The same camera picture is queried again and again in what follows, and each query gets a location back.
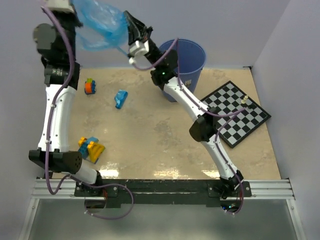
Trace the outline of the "single blue trash bag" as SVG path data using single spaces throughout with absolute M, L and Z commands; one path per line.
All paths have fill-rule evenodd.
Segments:
M 76 31 L 77 41 L 86 51 L 98 52 L 121 48 L 128 42 L 128 25 L 124 12 L 102 0 L 73 0 L 82 26 Z

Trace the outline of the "blue trash bag roll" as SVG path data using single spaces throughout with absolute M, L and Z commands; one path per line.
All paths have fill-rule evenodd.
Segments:
M 125 91 L 125 90 L 120 89 L 120 90 L 116 93 L 116 95 L 115 95 L 115 97 L 114 97 L 114 100 L 115 100 L 115 108 L 116 108 L 116 109 L 121 109 L 121 108 L 123 107 L 123 105 L 124 105 L 127 97 L 128 97 L 128 92 Z

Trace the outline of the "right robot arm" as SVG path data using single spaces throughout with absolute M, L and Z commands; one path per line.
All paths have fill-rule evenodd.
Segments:
M 219 130 L 216 129 L 216 124 L 223 115 L 219 115 L 214 107 L 208 108 L 181 81 L 179 39 L 176 38 L 171 46 L 162 52 L 151 39 L 151 26 L 147 27 L 127 10 L 123 15 L 128 30 L 129 63 L 141 70 L 136 59 L 145 57 L 151 64 L 145 70 L 150 71 L 153 84 L 173 97 L 188 113 L 193 121 L 189 133 L 196 142 L 205 147 L 217 166 L 222 193 L 233 197 L 243 191 L 244 177 L 224 150 Z

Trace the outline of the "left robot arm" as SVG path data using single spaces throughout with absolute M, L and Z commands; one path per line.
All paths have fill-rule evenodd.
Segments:
M 76 61 L 76 28 L 80 28 L 75 10 L 42 7 L 52 24 L 39 24 L 33 31 L 36 49 L 44 66 L 46 109 L 43 130 L 35 150 L 28 158 L 45 171 L 65 173 L 86 184 L 86 191 L 99 196 L 104 184 L 97 170 L 83 165 L 82 155 L 70 150 L 68 129 L 74 97 L 78 89 L 80 65 Z

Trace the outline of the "blue plastic trash bin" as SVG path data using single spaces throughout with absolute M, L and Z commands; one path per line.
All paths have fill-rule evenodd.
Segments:
M 159 50 L 164 53 L 173 43 L 172 40 L 164 42 Z M 179 60 L 179 71 L 180 80 L 189 89 L 190 92 L 194 93 L 201 71 L 206 62 L 205 50 L 196 42 L 188 39 L 178 40 L 178 60 Z M 168 70 L 159 70 L 159 77 L 175 77 L 175 75 Z M 163 95 L 170 102 L 175 102 L 175 99 L 169 94 L 162 91 Z

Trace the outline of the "orange blue toy car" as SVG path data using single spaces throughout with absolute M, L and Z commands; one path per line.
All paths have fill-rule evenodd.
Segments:
M 93 95 L 96 93 L 96 81 L 92 78 L 87 78 L 84 84 L 84 93 L 86 95 Z

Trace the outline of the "white chess piece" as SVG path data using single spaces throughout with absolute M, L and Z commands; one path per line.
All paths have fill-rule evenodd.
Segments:
M 243 99 L 241 100 L 241 104 L 242 104 L 242 105 L 246 105 L 248 99 L 249 99 L 249 96 L 248 96 L 248 95 L 245 95 L 245 96 L 243 97 Z

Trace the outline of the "yellow blue toy block pile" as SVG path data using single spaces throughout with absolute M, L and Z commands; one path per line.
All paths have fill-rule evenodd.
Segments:
M 93 164 L 98 162 L 100 155 L 106 149 L 104 145 L 99 143 L 96 137 L 81 137 L 78 141 L 78 146 L 78 151 L 81 153 L 82 159 Z

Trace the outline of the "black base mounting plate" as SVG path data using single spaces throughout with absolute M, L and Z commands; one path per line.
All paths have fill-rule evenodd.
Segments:
M 120 208 L 122 205 L 205 205 L 235 209 L 241 198 L 252 196 L 248 181 L 227 191 L 218 179 L 103 179 L 103 189 L 76 184 L 74 196 L 88 207 Z

